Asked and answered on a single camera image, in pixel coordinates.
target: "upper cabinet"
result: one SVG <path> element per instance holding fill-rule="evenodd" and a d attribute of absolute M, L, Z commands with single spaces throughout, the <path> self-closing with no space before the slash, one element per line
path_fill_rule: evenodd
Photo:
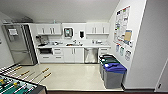
<path fill-rule="evenodd" d="M 86 23 L 86 34 L 109 34 L 109 23 Z"/>
<path fill-rule="evenodd" d="M 61 24 L 36 24 L 39 35 L 62 35 Z"/>

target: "blue recycling bin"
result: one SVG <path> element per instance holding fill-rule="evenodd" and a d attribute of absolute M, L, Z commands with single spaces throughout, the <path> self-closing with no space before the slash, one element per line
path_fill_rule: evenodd
<path fill-rule="evenodd" d="M 104 86 L 106 89 L 120 88 L 127 69 L 120 63 L 104 64 Z"/>

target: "microwave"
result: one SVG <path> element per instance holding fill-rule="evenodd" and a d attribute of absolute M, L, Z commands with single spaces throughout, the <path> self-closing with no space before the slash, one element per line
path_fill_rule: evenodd
<path fill-rule="evenodd" d="M 40 48 L 40 54 L 52 54 L 52 48 Z"/>

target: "dishwasher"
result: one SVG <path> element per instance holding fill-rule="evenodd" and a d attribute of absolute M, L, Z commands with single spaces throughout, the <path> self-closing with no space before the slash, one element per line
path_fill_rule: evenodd
<path fill-rule="evenodd" d="M 85 63 L 98 63 L 98 49 L 99 48 L 84 48 Z"/>

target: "white wall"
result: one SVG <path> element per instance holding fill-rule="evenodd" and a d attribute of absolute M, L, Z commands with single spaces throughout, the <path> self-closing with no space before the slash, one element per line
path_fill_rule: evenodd
<path fill-rule="evenodd" d="M 168 58 L 168 0 L 148 0 L 135 49 L 128 88 L 154 89 Z"/>
<path fill-rule="evenodd" d="M 133 55 L 134 55 L 134 51 L 135 51 L 135 47 L 136 47 L 136 42 L 137 42 L 137 38 L 138 38 L 140 26 L 141 26 L 141 21 L 142 21 L 145 5 L 146 5 L 146 0 L 120 0 L 120 2 L 118 3 L 118 6 L 116 7 L 116 9 L 115 9 L 113 15 L 111 16 L 110 21 L 109 21 L 111 24 L 110 25 L 110 34 L 108 37 L 108 41 L 111 44 L 110 53 L 112 53 L 127 68 L 127 75 L 126 75 L 125 80 L 123 82 L 124 86 L 127 85 L 127 83 L 128 83 L 127 79 L 129 77 L 130 67 L 132 64 L 132 59 L 133 59 Z M 123 56 L 121 56 L 119 52 L 116 52 L 116 43 L 113 42 L 116 13 L 119 10 L 126 8 L 128 6 L 130 6 L 130 12 L 129 12 L 129 17 L 128 17 L 127 29 L 132 30 L 131 40 L 134 40 L 134 44 L 133 44 L 132 48 L 130 48 L 127 45 L 123 46 L 124 47 L 124 54 L 123 54 Z M 127 50 L 131 51 L 130 61 L 127 61 L 125 59 L 125 52 Z"/>
<path fill-rule="evenodd" d="M 0 26 L 2 25 L 3 19 L 10 19 L 10 18 L 6 16 L 5 14 L 3 14 L 2 12 L 0 12 Z M 13 65 L 14 64 L 13 58 L 9 51 L 9 48 L 6 43 L 5 36 L 3 34 L 1 27 L 0 27 L 0 40 L 2 41 L 2 44 L 0 44 L 0 68 Z"/>
<path fill-rule="evenodd" d="M 72 28 L 73 29 L 73 36 L 72 38 L 65 38 L 64 37 L 64 28 Z M 50 41 L 54 41 L 54 40 L 86 40 L 86 39 L 89 39 L 89 40 L 92 40 L 92 39 L 95 39 L 95 40 L 104 40 L 104 39 L 107 39 L 108 35 L 87 35 L 86 34 L 86 23 L 62 23 L 62 31 L 63 31 L 63 35 L 60 36 L 60 35 L 53 35 L 53 36 L 48 36 L 49 40 Z M 80 38 L 80 31 L 84 31 L 84 37 L 83 38 Z"/>

